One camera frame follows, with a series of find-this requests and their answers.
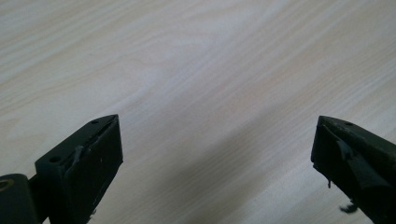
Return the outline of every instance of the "wooden table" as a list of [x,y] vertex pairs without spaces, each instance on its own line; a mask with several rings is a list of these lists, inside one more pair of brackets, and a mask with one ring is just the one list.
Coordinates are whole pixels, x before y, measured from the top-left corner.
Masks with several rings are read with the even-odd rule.
[[0,175],[120,115],[90,223],[371,223],[309,160],[319,115],[396,142],[396,1],[1,1]]

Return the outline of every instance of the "black plastic part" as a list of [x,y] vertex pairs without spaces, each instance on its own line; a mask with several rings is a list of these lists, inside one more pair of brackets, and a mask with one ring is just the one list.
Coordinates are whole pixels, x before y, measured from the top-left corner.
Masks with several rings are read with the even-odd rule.
[[39,206],[53,224],[87,223],[121,164],[118,116],[87,123],[35,163]]
[[320,116],[314,168],[374,223],[396,223],[396,146],[363,128]]
[[29,179],[29,187],[30,191],[32,192],[33,201],[35,203],[38,221],[42,223],[49,216],[48,211],[46,210],[47,192],[41,188],[37,175]]
[[25,175],[0,177],[0,223],[36,224],[35,203]]

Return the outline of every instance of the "screw hole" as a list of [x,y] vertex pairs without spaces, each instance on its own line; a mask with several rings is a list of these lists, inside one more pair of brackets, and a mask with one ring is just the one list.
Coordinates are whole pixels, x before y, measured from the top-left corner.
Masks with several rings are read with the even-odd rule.
[[0,180],[0,191],[6,190],[14,185],[13,179]]
[[52,157],[51,159],[49,159],[49,161],[52,162],[52,163],[58,162],[60,160],[61,160],[60,157]]

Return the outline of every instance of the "wood grain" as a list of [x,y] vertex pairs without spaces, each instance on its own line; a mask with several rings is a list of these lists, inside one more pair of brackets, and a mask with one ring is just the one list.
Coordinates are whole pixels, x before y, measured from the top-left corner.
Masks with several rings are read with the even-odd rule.
[[0,175],[118,113],[90,223],[371,223],[309,160],[319,115],[396,142],[396,2],[1,1]]

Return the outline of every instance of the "light wood surface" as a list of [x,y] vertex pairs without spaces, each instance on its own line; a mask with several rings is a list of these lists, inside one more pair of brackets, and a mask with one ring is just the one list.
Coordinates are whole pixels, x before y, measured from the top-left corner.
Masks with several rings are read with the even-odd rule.
[[319,115],[396,143],[396,1],[0,2],[0,175],[114,113],[90,223],[371,223],[309,157]]

